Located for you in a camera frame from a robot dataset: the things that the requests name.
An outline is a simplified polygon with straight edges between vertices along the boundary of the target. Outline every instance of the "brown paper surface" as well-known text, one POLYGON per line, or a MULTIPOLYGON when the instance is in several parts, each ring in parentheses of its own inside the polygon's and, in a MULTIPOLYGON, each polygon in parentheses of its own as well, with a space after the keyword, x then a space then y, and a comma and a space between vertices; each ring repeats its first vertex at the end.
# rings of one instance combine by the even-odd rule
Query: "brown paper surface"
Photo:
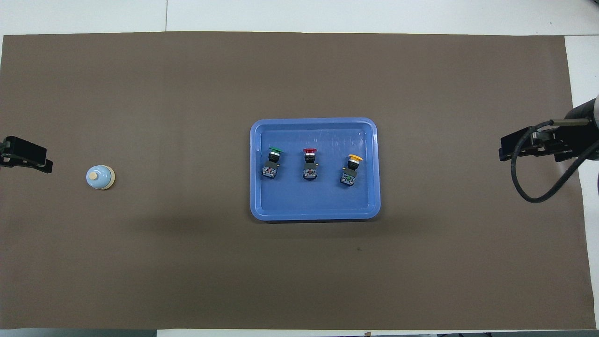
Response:
POLYGON ((563 37, 6 36, 1 137, 54 172, 1 169, 0 327, 594 329, 577 174, 529 204, 497 154, 570 108, 563 37), (377 124, 379 215, 254 219, 250 127, 316 117, 377 124))

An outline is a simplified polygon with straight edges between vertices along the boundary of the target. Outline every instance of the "blue tray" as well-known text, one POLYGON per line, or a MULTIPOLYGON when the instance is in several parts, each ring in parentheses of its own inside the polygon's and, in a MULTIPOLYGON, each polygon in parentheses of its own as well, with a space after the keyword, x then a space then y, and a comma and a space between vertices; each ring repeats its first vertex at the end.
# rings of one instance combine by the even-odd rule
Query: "blue tray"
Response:
POLYGON ((380 210, 377 130, 368 118, 263 119, 250 132, 250 208, 264 221, 369 219, 380 210), (269 147, 284 152, 274 179, 262 175, 269 147), (304 148, 318 177, 305 180, 304 148), (339 180, 348 154, 364 160, 354 186, 339 180))

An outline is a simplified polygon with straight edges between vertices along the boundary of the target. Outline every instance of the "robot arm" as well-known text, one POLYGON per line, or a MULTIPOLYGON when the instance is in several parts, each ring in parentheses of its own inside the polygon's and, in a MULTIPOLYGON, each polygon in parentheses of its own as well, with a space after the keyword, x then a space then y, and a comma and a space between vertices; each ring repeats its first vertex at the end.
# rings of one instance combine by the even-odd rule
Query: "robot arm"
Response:
POLYGON ((46 148, 15 136, 0 143, 0 166, 31 167, 44 173, 52 172, 52 161, 46 159, 46 148))
POLYGON ((541 203, 551 198, 584 160, 599 160, 599 100, 594 98, 573 108, 564 119, 552 119, 502 137, 499 159, 510 160, 512 182, 526 201, 541 203), (540 130, 548 126, 556 128, 540 130), (553 155, 556 162, 577 159, 547 193, 533 198, 522 190, 516 175, 516 159, 527 155, 553 155))

